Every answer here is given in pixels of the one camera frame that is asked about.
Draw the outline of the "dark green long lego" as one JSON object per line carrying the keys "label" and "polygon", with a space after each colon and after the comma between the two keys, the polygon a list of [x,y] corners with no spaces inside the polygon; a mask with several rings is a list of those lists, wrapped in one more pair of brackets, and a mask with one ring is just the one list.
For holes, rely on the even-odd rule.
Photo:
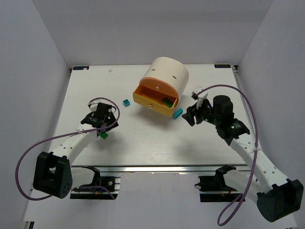
{"label": "dark green long lego", "polygon": [[168,99],[167,97],[163,99],[163,103],[168,107],[168,108],[172,108],[173,103],[170,101],[170,99]]}

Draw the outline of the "yellow drawer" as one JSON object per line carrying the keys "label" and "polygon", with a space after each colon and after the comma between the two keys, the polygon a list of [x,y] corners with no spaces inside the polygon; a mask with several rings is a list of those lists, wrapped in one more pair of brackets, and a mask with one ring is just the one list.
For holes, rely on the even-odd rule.
{"label": "yellow drawer", "polygon": [[[169,95],[165,95],[159,91],[155,91],[150,88],[138,85],[132,94],[135,103],[162,114],[166,117],[171,117],[173,115],[174,108],[178,105],[179,98],[174,98]],[[164,98],[170,99],[173,103],[172,108],[168,108],[164,103]]]}

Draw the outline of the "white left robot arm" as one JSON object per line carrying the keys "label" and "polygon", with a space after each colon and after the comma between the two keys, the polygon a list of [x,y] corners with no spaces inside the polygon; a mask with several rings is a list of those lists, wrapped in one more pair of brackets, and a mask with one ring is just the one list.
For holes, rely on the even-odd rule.
{"label": "white left robot arm", "polygon": [[76,133],[51,152],[42,152],[36,160],[33,188],[51,196],[64,198],[72,188],[71,165],[85,147],[99,134],[118,126],[113,105],[89,105],[88,113],[80,122]]}

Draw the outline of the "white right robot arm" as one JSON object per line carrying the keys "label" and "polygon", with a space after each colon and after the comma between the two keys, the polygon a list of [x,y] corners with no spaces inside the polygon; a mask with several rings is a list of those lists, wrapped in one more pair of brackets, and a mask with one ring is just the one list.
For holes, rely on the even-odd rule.
{"label": "white right robot arm", "polygon": [[304,187],[299,180],[290,180],[279,171],[264,152],[255,147],[253,135],[247,126],[234,117],[233,103],[226,95],[213,98],[211,104],[206,97],[192,95],[196,103],[182,115],[190,126],[205,121],[215,126],[218,135],[233,149],[243,161],[254,169],[254,179],[232,165],[216,170],[211,187],[228,187],[244,192],[256,203],[259,212],[269,222],[274,222],[298,211],[301,207]]}

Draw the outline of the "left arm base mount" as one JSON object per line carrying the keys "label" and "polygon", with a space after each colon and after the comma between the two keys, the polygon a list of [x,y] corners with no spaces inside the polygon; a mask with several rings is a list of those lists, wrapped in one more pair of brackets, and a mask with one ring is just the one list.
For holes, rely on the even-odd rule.
{"label": "left arm base mount", "polygon": [[118,197],[121,174],[105,167],[81,166],[71,169],[73,185],[70,199],[115,200]]}

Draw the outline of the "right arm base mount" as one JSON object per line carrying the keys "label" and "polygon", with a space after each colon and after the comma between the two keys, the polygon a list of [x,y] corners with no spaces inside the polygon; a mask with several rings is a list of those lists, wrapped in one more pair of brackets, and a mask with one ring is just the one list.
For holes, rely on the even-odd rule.
{"label": "right arm base mount", "polygon": [[235,171],[233,165],[225,165],[218,168],[212,176],[199,176],[199,182],[194,186],[199,189],[201,203],[232,202],[236,198],[239,202],[242,194],[236,189],[225,184],[224,175],[229,171]]}

